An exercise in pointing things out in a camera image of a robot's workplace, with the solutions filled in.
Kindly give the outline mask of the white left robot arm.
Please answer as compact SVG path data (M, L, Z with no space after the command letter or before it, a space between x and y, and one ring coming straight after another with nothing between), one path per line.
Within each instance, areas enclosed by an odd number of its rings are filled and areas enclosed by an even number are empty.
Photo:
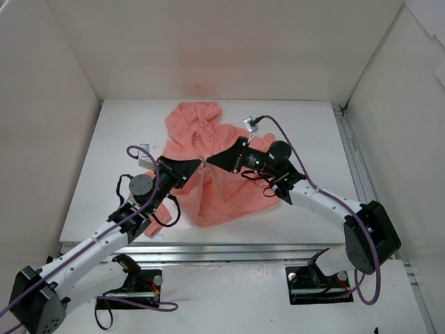
M137 239L152 223L163 225L157 211L172 190L182 188L200 167L199 159L159 157L154 175L131 178L130 196L87 239L39 269L23 268L15 277L11 312L29 333L53 333L66 316L109 291L133 291L139 265L117 251Z

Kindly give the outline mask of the salmon pink zip jacket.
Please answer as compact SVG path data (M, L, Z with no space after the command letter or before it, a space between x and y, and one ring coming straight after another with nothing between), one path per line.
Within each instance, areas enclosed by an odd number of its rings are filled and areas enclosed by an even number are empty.
M217 102L180 102L165 115L167 140L163 156L175 160L200 159L200 167L180 189L172 190L181 214L161 204L144 234L154 237L172 229L210 229L279 207L279 199L265 180L247 180L208 164L207 159L235 144L248 131L224 120Z

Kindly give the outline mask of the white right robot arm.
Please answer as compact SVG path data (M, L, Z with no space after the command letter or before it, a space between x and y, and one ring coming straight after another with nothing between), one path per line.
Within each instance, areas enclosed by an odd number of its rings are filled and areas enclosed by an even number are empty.
M311 284L322 287L341 271L358 270L371 275L401 247L399 236L382 204L368 204L324 194L309 183L289 161L291 146L274 141L266 152L251 148L246 137L207 159L207 163L231 173L253 170L270 177L273 193L290 205L311 211L337 226L345 243L319 253L307 270Z

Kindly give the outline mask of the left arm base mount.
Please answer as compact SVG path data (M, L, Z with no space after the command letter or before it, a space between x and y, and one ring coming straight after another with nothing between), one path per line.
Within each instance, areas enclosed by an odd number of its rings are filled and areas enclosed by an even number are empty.
M159 308L161 301L161 284L163 281L161 269L142 269L140 265L128 255L117 255L112 259L124 269L127 279L123 286L112 289L103 296L122 299L128 302L141 304L153 308ZM100 299L96 301L94 316L98 327L109 330L114 322L113 310L137 310L137 305L125 303L123 301ZM105 311L109 315L109 324L103 325L99 319L98 312Z

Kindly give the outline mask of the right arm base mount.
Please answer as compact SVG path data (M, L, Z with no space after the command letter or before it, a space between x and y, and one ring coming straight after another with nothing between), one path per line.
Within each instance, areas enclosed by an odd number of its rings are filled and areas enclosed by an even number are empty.
M291 305L327 305L354 301L347 273L341 280L337 274L325 276L316 267L315 261L328 250L326 248L316 253L306 264L290 262L284 265Z

